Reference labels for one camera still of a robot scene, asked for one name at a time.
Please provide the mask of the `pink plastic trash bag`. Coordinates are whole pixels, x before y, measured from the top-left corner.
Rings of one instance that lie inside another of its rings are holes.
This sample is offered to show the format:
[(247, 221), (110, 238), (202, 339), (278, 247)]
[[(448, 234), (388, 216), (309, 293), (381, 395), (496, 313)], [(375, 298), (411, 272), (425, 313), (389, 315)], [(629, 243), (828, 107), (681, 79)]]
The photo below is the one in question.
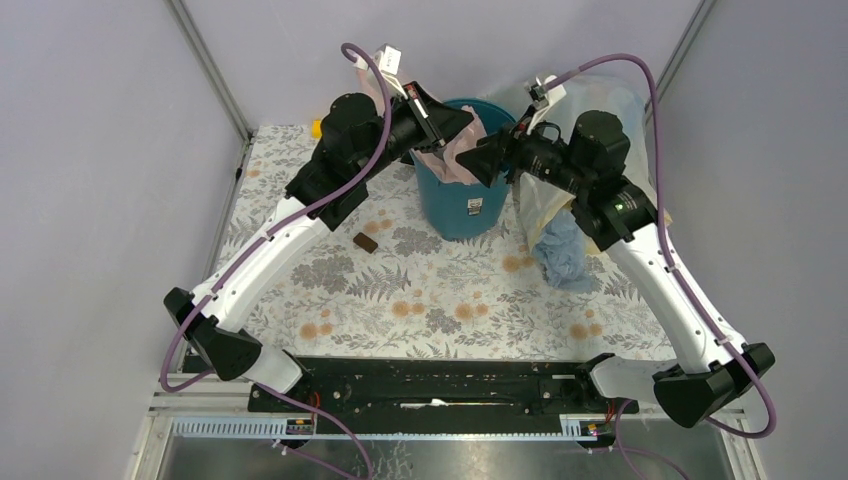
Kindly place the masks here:
[[(405, 97), (389, 95), (389, 105), (392, 106), (392, 101), (397, 98)], [(408, 156), (413, 159), (410, 162), (420, 164), (425, 170), (429, 170), (430, 173), (435, 175), (442, 183), (462, 183), (464, 185), (480, 183), (470, 172), (460, 166), (455, 159), (457, 154), (473, 148), (478, 140), (487, 135), (487, 127), (484, 126), (482, 118), (483, 106), (472, 106), (472, 100), (475, 99), (455, 99), (442, 102), (451, 107), (468, 111), (474, 117), (470, 125), (446, 147), (430, 153), (425, 153), (423, 150), (418, 149), (408, 152)], [(387, 108), (386, 102), (382, 99), (381, 105), (378, 105), (375, 101), (374, 103), (377, 114), (383, 117)]]

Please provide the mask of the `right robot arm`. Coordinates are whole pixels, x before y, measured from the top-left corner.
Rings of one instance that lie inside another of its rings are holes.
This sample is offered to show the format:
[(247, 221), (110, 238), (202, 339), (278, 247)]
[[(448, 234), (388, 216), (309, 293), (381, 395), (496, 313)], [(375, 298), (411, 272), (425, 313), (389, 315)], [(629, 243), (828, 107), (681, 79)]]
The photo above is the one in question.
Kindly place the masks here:
[(568, 139), (545, 135), (529, 116), (479, 140), (457, 162), (482, 184), (503, 171), (529, 174), (573, 196), (580, 229), (636, 286), (674, 351), (669, 361), (600, 355), (583, 367), (575, 402), (597, 412), (612, 398), (653, 403), (691, 428), (761, 386), (775, 357), (723, 319), (673, 250), (654, 202), (624, 173), (630, 149), (621, 121), (590, 110)]

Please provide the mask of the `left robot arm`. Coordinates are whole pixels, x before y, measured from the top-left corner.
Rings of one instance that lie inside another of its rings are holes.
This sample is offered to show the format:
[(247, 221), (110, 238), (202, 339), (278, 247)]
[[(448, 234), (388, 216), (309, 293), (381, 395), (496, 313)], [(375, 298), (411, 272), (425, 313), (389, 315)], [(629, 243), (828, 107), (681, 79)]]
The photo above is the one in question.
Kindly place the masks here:
[(296, 358), (263, 345), (244, 328), (263, 295), (290, 262), (335, 231), (368, 197), (366, 183), (412, 150), (445, 147), (474, 119), (418, 83), (389, 97), (384, 110), (364, 93), (338, 97), (322, 119), (311, 158), (285, 187), (264, 224), (223, 267), (191, 290), (163, 300), (186, 340), (219, 379), (245, 378), (272, 389), (288, 411), (309, 401), (310, 385)]

